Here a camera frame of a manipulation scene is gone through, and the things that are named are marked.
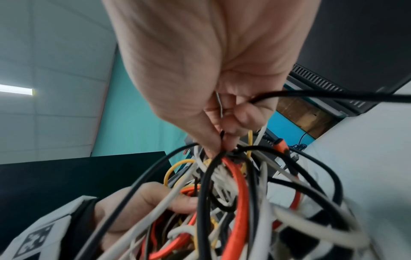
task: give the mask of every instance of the black monitor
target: black monitor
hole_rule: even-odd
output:
[[[324,0],[286,85],[393,93],[410,78],[411,1]],[[375,103],[321,100],[319,105],[355,116]]]

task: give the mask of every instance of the air vent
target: air vent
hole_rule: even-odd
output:
[[[298,74],[300,77],[305,78],[306,80],[310,81],[311,83],[315,84],[316,86],[322,88],[323,90],[326,91],[331,91],[331,92],[343,92],[345,91],[341,87],[336,86],[335,84],[327,81],[324,78],[321,78],[320,76],[312,73],[311,71],[301,67],[298,64],[295,64],[292,68],[292,72]],[[362,107],[366,102],[361,102],[357,100],[346,100],[343,101],[346,104],[349,104],[350,106],[360,108]]]

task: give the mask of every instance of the fluorescent light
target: fluorescent light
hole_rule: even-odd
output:
[[[25,87],[14,87],[0,84],[0,92],[15,93],[33,96],[33,89],[28,89]]]

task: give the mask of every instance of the hand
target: hand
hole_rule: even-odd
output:
[[[107,215],[111,214],[119,202],[128,193],[130,187],[123,188],[105,199],[99,201],[94,209],[96,224]],[[152,211],[157,204],[166,197],[171,190],[158,182],[143,184],[125,206],[119,217],[110,227],[101,241],[103,251],[112,246],[134,224]],[[190,214],[196,211],[198,199],[180,194],[168,209],[181,214]]]
[[[320,0],[103,2],[128,74],[153,111],[216,153],[272,116],[275,99],[247,100],[282,89]]]

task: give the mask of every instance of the teal wall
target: teal wall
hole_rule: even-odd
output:
[[[119,53],[113,66],[110,87],[92,156],[165,151],[184,145],[187,135],[157,118],[133,86]],[[171,164],[185,158],[183,154]]]
[[[278,112],[275,112],[268,120],[267,128],[279,138],[284,139],[288,145],[298,144],[301,136],[305,134],[304,130]],[[314,140],[314,138],[306,134],[301,143],[309,145]]]

